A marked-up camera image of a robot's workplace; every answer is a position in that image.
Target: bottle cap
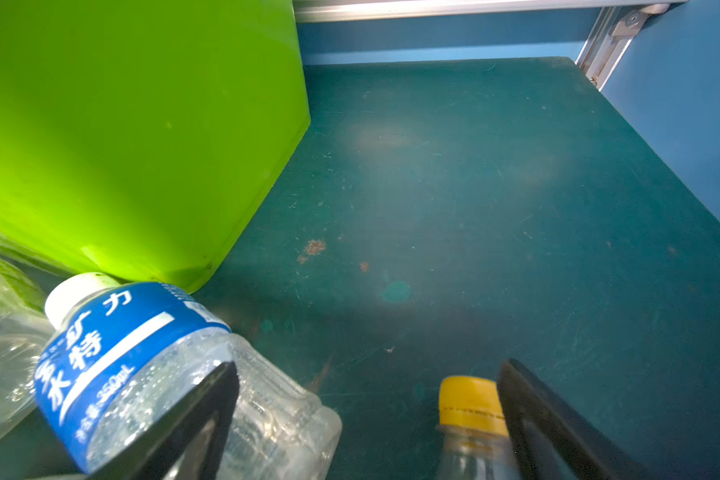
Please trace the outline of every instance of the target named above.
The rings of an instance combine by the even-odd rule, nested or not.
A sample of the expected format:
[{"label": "bottle cap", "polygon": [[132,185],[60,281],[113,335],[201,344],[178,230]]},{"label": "bottle cap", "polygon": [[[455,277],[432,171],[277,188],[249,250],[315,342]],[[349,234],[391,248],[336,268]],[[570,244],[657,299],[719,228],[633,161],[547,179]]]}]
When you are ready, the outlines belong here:
[{"label": "bottle cap", "polygon": [[120,286],[120,282],[109,275],[98,272],[75,275],[54,288],[45,301],[45,315],[56,330],[61,327],[67,313],[82,299],[96,292]]},{"label": "bottle cap", "polygon": [[509,436],[496,383],[473,376],[450,376],[440,385],[440,425]]}]

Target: blue panel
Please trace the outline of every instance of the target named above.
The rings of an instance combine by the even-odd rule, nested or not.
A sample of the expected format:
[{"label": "blue panel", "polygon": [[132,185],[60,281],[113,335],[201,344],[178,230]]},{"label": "blue panel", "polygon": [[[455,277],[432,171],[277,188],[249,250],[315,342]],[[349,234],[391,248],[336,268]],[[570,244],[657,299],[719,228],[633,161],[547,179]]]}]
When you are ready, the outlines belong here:
[{"label": "blue panel", "polygon": [[474,58],[576,59],[598,10],[552,10],[300,24],[305,64]]},{"label": "blue panel", "polygon": [[604,94],[720,220],[720,0],[656,18]]}]

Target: white bottle cap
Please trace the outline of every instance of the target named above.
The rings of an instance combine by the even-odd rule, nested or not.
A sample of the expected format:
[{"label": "white bottle cap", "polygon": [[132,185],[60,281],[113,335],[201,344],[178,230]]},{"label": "white bottle cap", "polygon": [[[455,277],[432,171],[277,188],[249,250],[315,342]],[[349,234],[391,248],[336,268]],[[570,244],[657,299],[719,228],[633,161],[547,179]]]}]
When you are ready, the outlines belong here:
[{"label": "white bottle cap", "polygon": [[98,272],[75,275],[54,288],[45,301],[45,315],[56,330],[82,299],[88,295],[120,286],[120,282],[109,275]]}]

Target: green plastic bin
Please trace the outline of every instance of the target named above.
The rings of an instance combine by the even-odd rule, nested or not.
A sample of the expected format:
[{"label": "green plastic bin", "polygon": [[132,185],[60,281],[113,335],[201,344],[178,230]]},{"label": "green plastic bin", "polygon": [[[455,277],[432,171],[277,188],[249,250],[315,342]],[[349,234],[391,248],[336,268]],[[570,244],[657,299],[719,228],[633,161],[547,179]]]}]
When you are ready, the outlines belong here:
[{"label": "green plastic bin", "polygon": [[0,0],[0,252],[194,291],[308,124],[290,0]]}]

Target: green table surface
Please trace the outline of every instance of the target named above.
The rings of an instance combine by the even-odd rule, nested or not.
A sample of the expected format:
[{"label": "green table surface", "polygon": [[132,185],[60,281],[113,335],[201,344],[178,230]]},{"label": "green table surface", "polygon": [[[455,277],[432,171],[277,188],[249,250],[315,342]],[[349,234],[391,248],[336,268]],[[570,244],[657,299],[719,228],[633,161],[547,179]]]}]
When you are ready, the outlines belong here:
[{"label": "green table surface", "polygon": [[[432,478],[440,381],[508,357],[656,474],[720,478],[720,223],[570,60],[306,80],[312,126],[195,297],[342,417],[329,478]],[[71,469],[37,413],[0,458]]]}]

